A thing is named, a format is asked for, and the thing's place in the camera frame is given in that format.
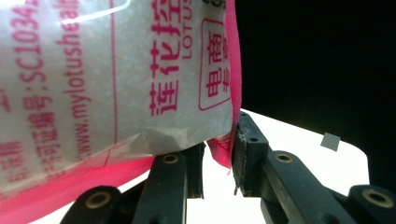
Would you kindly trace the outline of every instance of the black background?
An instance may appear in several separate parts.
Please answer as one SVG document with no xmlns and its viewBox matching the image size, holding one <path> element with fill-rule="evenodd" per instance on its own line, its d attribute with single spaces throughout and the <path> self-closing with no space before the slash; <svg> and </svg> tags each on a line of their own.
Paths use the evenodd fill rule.
<svg viewBox="0 0 396 224">
<path fill-rule="evenodd" d="M 372 184 L 395 192 L 396 3 L 236 0 L 236 10 L 242 107 L 340 136 L 366 153 Z"/>
</svg>

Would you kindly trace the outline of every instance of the white table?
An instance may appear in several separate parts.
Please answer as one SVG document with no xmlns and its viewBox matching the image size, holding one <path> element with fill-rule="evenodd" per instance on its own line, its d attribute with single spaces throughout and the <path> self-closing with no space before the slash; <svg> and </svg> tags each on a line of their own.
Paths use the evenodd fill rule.
<svg viewBox="0 0 396 224">
<path fill-rule="evenodd" d="M 347 195 L 350 187 L 369 184 L 367 157 L 357 147 L 341 141 L 335 152 L 320 145 L 323 134 L 244 111 L 254 119 L 272 150 L 284 150 L 298 156 L 324 186 Z M 203 172 L 205 199 L 188 199 L 188 224 L 265 223 L 260 199 L 243 198 L 240 192 L 233 196 L 235 184 L 232 172 L 218 165 L 208 149 L 205 151 Z M 121 186 L 120 190 L 129 189 L 147 176 L 148 173 L 139 176 Z M 59 223 L 70 206 L 33 223 Z"/>
</svg>

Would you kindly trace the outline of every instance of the small gray object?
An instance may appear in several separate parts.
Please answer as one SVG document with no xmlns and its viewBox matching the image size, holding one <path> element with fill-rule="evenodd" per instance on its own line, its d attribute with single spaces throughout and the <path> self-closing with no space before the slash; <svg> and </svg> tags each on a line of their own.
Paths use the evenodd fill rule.
<svg viewBox="0 0 396 224">
<path fill-rule="evenodd" d="M 323 135 L 323 140 L 320 143 L 321 146 L 329 148 L 331 150 L 337 151 L 338 144 L 340 143 L 340 137 L 334 134 L 325 133 Z"/>
</svg>

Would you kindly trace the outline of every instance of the plastic bag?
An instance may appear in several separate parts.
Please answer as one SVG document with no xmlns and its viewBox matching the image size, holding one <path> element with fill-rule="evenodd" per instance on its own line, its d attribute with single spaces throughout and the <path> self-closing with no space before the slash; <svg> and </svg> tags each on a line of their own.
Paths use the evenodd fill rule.
<svg viewBox="0 0 396 224">
<path fill-rule="evenodd" d="M 231 20 L 224 8 L 2 1 L 1 223 L 41 217 L 92 186 L 118 186 L 147 171 L 148 157 L 215 136 L 214 157 L 229 165 L 224 134 L 239 111 L 240 62 L 234 10 Z"/>
</svg>

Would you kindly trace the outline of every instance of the screw hole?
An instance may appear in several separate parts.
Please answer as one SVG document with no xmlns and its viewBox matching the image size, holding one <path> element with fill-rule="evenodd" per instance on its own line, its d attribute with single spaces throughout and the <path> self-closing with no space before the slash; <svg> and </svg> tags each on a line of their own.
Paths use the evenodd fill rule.
<svg viewBox="0 0 396 224">
<path fill-rule="evenodd" d="M 393 200 L 388 195 L 374 189 L 364 189 L 362 195 L 367 201 L 377 206 L 384 208 L 391 208 L 394 206 Z"/>
<path fill-rule="evenodd" d="M 320 223 L 323 224 L 339 224 L 340 221 L 338 220 L 337 217 L 328 214 L 328 213 L 320 213 L 318 216 L 318 219 L 320 221 Z"/>
<path fill-rule="evenodd" d="M 292 162 L 293 158 L 286 154 L 277 154 L 276 159 L 282 162 Z"/>
<path fill-rule="evenodd" d="M 172 164 L 178 161 L 178 156 L 176 155 L 166 155 L 163 157 L 163 163 Z"/>
<path fill-rule="evenodd" d="M 92 194 L 87 201 L 85 201 L 85 206 L 91 209 L 100 208 L 110 202 L 111 195 L 106 191 L 99 191 Z"/>
</svg>

